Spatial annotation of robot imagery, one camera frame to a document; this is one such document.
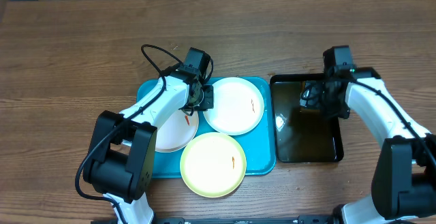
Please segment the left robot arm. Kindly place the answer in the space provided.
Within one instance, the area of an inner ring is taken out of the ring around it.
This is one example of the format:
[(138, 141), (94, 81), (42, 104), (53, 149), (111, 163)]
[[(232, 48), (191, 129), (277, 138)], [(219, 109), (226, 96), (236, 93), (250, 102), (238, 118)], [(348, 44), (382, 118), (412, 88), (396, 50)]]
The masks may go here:
[(150, 185), (157, 132), (177, 110), (187, 116), (213, 108), (208, 84), (213, 60), (190, 48), (184, 61), (159, 70), (155, 87), (119, 113), (103, 111), (96, 120), (89, 151), (75, 176), (77, 193), (111, 204), (114, 223), (152, 223), (145, 191)]

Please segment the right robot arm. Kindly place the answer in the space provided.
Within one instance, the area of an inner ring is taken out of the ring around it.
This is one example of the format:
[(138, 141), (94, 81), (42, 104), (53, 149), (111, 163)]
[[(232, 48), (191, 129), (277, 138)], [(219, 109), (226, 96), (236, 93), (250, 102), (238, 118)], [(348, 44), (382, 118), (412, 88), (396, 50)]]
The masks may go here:
[(326, 118), (354, 111), (381, 152), (370, 195), (337, 206), (329, 223), (411, 223), (435, 215), (435, 134), (419, 125), (372, 67), (357, 67), (348, 46), (323, 53), (324, 76), (306, 82), (300, 107)]

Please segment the yellow green sponge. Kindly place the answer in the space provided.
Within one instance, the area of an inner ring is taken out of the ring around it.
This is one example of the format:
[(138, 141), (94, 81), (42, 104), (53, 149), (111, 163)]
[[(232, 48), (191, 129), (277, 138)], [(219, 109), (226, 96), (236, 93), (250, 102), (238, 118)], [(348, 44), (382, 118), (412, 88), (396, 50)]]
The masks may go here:
[(318, 82), (314, 80), (301, 82), (300, 110), (319, 112), (321, 94), (321, 85)]

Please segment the yellow green plate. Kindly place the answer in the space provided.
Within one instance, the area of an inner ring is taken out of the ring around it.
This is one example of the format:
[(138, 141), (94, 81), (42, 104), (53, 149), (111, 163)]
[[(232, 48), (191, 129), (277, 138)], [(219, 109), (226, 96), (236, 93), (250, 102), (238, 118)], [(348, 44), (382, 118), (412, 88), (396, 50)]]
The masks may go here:
[(208, 198), (223, 197), (236, 190), (246, 169), (247, 159), (241, 145), (218, 132), (195, 137), (180, 160), (184, 183), (194, 193)]

